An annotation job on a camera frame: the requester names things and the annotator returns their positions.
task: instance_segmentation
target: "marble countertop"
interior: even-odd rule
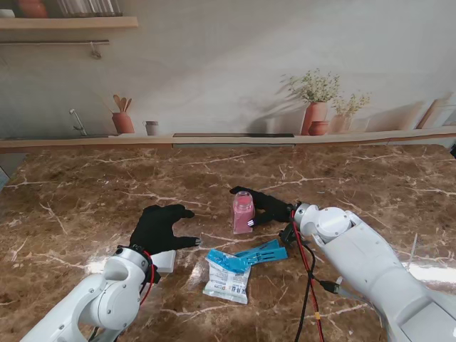
[[[456,294],[456,161],[428,146],[55,150],[29,155],[0,192],[0,335],[17,341],[84,276],[127,244],[142,209],[181,203],[193,219],[176,235],[201,237],[177,252],[119,341],[292,341],[307,280],[297,248],[252,267],[247,305],[202,294],[212,248],[237,252],[284,224],[232,234],[229,188],[359,214],[432,289]],[[316,250],[319,279],[337,272]],[[386,341],[375,312],[316,286],[327,341]],[[308,306],[303,341],[318,341]]]

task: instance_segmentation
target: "red cable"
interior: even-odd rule
[[[291,218],[293,222],[293,229],[294,229],[294,234],[296,235],[296,241],[298,242],[298,247],[299,247],[299,254],[301,255],[302,262],[304,263],[304,266],[306,267],[307,274],[310,276],[310,267],[309,263],[307,262],[307,257],[306,253],[304,253],[304,247],[302,247],[301,243],[301,235],[299,234],[298,227],[296,226],[296,223],[294,221],[294,211],[291,212]],[[320,320],[320,313],[318,312],[318,303],[316,301],[316,296],[315,296],[315,291],[314,289],[314,279],[311,279],[311,297],[312,297],[312,302],[313,302],[313,309],[315,311],[316,315],[316,323],[318,327],[318,334],[320,335],[320,342],[324,342],[324,337],[323,337],[323,329],[321,327],[321,320]]]
[[[147,256],[149,257],[149,260],[150,260],[150,268],[152,269],[152,278],[150,279],[150,285],[149,285],[149,289],[147,289],[147,292],[145,293],[145,296],[144,298],[142,298],[142,301],[140,303],[140,306],[144,303],[145,299],[147,298],[147,296],[149,296],[149,292],[152,288],[152,284],[154,284],[154,278],[155,278],[155,269],[154,269],[154,264],[152,263],[152,257],[150,256],[149,253],[147,253],[146,251],[144,251],[144,253],[147,254]]]

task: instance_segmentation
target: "wall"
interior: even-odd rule
[[[131,0],[139,29],[1,32],[0,39],[108,38],[82,46],[0,46],[0,138],[113,133],[112,95],[162,133],[299,131],[304,106],[280,80],[310,68],[341,74],[349,95],[370,91],[374,113],[456,89],[454,0]]]

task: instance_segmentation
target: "faucet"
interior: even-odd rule
[[[79,119],[79,116],[77,114],[77,112],[74,110],[74,109],[70,109],[70,115],[74,115],[76,120],[78,121],[78,124],[79,124],[79,127],[76,127],[76,126],[73,126],[73,129],[74,130],[78,130],[79,133],[83,136],[83,137],[86,137],[88,136],[87,132],[86,132],[86,129],[84,128],[84,125],[83,123],[81,122],[81,119]]]

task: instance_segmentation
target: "wall hook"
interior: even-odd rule
[[[97,59],[97,60],[101,59],[101,53],[100,53],[100,51],[97,50],[95,45],[93,45],[92,41],[90,42],[90,47],[92,48],[92,51],[90,53],[90,57],[92,57],[93,59]]]

